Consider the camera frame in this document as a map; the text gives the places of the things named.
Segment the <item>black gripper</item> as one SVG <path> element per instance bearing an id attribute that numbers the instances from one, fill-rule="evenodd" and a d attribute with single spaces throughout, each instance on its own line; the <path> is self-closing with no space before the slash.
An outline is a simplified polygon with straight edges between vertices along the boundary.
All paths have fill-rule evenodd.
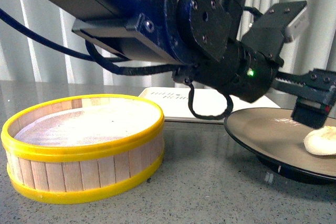
<path id="1" fill-rule="evenodd" d="M 270 88 L 298 96 L 291 118 L 313 129 L 322 128 L 335 103 L 335 72 L 314 69 L 303 75 L 279 71 L 269 56 L 235 43 L 221 54 L 219 61 L 203 58 L 180 66 L 173 73 L 179 83 L 198 83 L 221 94 L 232 94 L 247 102 L 254 102 Z"/>

